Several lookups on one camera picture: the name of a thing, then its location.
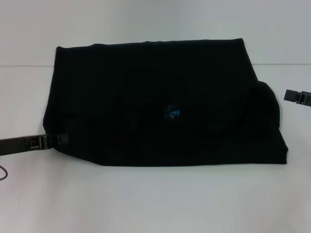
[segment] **black cloth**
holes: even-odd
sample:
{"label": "black cloth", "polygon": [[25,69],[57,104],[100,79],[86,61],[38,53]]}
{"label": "black cloth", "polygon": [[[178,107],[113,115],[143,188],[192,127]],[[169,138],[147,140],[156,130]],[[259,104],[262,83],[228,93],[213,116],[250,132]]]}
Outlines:
{"label": "black cloth", "polygon": [[285,164],[279,105],[242,39],[58,47],[46,133],[106,166]]}

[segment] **cable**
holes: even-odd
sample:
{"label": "cable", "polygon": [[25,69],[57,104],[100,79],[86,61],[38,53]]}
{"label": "cable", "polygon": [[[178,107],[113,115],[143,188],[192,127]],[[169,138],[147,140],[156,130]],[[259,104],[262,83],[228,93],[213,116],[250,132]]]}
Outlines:
{"label": "cable", "polygon": [[8,177],[8,171],[4,167],[2,167],[1,165],[0,165],[0,168],[5,172],[5,176],[0,178],[0,181],[3,181],[5,178]]}

